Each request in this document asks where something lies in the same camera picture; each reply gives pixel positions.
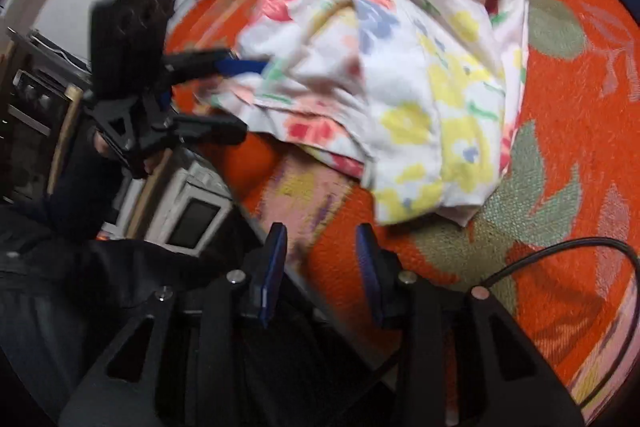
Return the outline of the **white floral garment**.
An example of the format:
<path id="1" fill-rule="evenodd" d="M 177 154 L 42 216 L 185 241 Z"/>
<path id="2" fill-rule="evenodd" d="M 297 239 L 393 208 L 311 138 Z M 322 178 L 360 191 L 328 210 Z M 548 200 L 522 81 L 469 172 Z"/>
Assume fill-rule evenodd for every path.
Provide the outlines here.
<path id="1" fill-rule="evenodd" d="M 208 101 L 356 176 L 380 225 L 466 225 L 508 169 L 527 0 L 257 0 Z"/>

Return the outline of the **white appliance with screen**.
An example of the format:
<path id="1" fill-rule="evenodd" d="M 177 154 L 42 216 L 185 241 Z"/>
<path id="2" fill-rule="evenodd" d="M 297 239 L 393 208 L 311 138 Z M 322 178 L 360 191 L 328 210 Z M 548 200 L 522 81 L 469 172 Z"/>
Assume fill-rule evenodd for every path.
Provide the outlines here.
<path id="1" fill-rule="evenodd" d="M 198 257 L 232 208 L 229 187 L 213 165 L 192 150 L 178 150 L 165 154 L 149 178 L 126 174 L 102 233 Z"/>

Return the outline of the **orange patterned bed blanket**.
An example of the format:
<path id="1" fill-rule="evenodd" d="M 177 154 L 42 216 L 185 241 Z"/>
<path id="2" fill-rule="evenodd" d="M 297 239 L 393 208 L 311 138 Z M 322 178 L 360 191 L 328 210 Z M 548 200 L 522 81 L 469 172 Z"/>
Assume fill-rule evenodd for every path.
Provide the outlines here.
<path id="1" fill-rule="evenodd" d="M 529 56 L 511 168 L 466 227 L 437 218 L 378 231 L 381 244 L 435 283 L 465 288 L 563 239 L 639 242 L 639 28 L 617 0 L 528 0 Z M 182 51 L 232 46 L 256 0 L 201 0 L 168 40 Z M 371 321 L 354 230 L 370 195 L 300 148 L 252 135 L 221 168 L 262 225 L 290 230 L 293 270 L 375 359 L 396 346 Z M 636 284 L 624 256 L 580 248 L 496 285 L 590 423 L 638 376 L 615 358 Z"/>

